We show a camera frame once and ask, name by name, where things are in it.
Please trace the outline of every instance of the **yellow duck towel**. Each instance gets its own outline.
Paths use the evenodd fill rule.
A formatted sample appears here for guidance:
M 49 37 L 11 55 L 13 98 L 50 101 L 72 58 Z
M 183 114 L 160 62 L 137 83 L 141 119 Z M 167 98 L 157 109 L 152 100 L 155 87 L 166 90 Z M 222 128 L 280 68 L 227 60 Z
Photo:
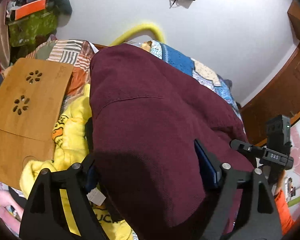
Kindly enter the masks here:
M 48 168 L 51 172 L 63 171 L 73 163 L 81 163 L 89 153 L 87 140 L 84 137 L 84 126 L 92 117 L 89 94 L 90 85 L 87 84 L 84 95 L 73 101 L 57 121 L 52 133 L 52 139 L 56 143 L 53 161 L 29 161 L 24 167 L 20 178 L 20 188 L 26 198 L 29 197 L 34 182 L 43 168 Z M 71 212 L 66 190 L 61 189 L 60 194 L 69 229 L 72 233 L 80 235 Z M 110 240 L 132 240 L 131 227 L 125 220 L 113 222 L 104 205 L 93 204 L 92 208 Z

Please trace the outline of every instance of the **white wall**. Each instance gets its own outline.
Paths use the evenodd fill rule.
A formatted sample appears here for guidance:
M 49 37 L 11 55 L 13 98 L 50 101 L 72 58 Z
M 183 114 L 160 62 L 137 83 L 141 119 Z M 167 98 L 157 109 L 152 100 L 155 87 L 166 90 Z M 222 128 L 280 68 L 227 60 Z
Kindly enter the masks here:
M 247 103 L 295 48 L 291 1 L 184 0 L 170 8 L 169 0 L 70 0 L 73 14 L 57 37 L 108 45 L 134 25 L 153 22 L 168 45 L 231 79 L 234 98 Z

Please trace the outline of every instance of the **maroon garment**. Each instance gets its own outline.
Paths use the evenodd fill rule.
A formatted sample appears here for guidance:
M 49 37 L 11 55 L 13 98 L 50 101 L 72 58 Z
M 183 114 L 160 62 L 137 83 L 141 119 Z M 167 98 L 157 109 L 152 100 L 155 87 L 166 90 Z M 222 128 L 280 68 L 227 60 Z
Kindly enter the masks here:
M 194 139 L 252 171 L 229 146 L 246 140 L 241 121 L 210 89 L 132 45 L 101 50 L 90 71 L 94 155 L 112 203 L 139 239 L 193 239 L 216 199 L 203 189 Z

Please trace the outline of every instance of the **yellow tube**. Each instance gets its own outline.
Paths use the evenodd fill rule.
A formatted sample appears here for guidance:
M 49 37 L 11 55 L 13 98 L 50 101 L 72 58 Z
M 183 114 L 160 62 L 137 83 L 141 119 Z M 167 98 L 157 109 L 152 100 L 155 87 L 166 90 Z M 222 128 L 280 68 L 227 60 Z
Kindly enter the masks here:
M 137 25 L 137 26 L 133 27 L 132 29 L 128 30 L 127 32 L 125 32 L 123 35 L 121 35 L 119 38 L 117 38 L 114 42 L 112 42 L 109 46 L 119 45 L 125 41 L 128 41 L 128 39 L 132 35 L 135 35 L 136 33 L 139 33 L 141 31 L 146 31 L 146 30 L 151 31 L 154 34 L 157 41 L 164 43 L 163 34 L 156 25 L 154 25 L 153 23 L 143 23 L 143 24 Z

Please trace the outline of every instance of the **wooden furniture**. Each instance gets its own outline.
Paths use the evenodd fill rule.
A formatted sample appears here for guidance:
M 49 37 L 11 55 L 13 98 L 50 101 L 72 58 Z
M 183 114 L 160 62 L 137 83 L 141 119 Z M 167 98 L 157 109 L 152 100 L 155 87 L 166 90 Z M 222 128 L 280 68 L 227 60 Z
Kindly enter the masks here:
M 300 7 L 293 1 L 288 15 L 300 39 Z M 250 143 L 266 143 L 266 122 L 279 114 L 295 123 L 300 118 L 300 44 L 277 75 L 240 109 Z
M 21 58 L 0 86 L 0 181 L 19 189 L 29 160 L 53 158 L 51 134 L 73 65 Z

